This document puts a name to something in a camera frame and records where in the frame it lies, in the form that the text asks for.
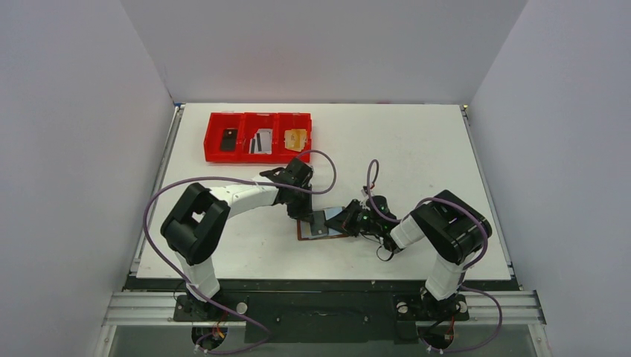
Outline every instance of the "gray wall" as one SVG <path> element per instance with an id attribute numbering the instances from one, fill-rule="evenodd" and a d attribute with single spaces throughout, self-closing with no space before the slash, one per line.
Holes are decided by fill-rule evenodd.
<path id="1" fill-rule="evenodd" d="M 628 356 L 631 1 L 530 0 L 471 103 L 556 356 Z"/>
<path id="2" fill-rule="evenodd" d="M 0 4 L 0 356 L 88 356 L 173 106 L 116 0 Z"/>
<path id="3" fill-rule="evenodd" d="M 121 0 L 179 101 L 469 103 L 526 0 Z"/>

